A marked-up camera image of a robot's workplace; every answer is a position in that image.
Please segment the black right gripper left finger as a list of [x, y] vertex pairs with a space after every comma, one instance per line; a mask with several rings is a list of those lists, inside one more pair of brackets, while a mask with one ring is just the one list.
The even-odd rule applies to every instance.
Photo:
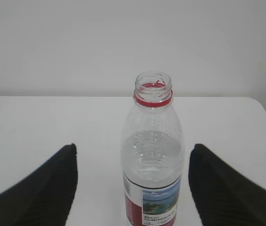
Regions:
[[64, 226], [78, 184], [77, 148], [65, 145], [0, 193], [0, 226]]

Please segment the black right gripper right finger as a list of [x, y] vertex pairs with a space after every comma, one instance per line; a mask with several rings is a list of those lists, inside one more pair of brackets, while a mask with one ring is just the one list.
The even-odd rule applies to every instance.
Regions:
[[266, 226], [266, 189], [203, 144], [190, 153], [188, 182], [204, 226]]

